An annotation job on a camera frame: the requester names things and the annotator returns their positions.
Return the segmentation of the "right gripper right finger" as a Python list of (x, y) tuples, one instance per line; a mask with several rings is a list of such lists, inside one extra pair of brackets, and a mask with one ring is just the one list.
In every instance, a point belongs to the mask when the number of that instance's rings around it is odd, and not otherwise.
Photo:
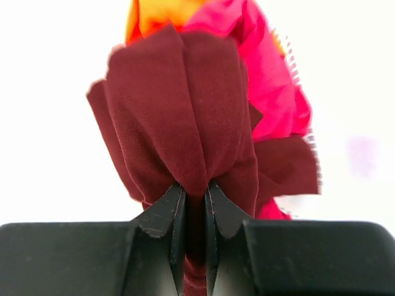
[(211, 181), (209, 295), (393, 295), (394, 238), (357, 221), (256, 220)]

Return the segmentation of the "maroon t shirt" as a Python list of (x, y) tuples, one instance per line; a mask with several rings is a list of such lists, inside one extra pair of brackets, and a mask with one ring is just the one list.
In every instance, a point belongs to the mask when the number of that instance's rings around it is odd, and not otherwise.
[(173, 183), (187, 193), (185, 295), (205, 295), (204, 193), (211, 180), (252, 217), (270, 198), (315, 194), (300, 136), (252, 140), (266, 116), (247, 100), (235, 42), (172, 25), (111, 55), (87, 94), (130, 196), (150, 207)]

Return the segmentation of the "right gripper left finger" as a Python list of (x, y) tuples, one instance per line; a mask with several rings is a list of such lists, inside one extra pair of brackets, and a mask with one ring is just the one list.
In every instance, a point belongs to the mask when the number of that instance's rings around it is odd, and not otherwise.
[(2, 295), (181, 295), (185, 192), (131, 221), (1, 226)]

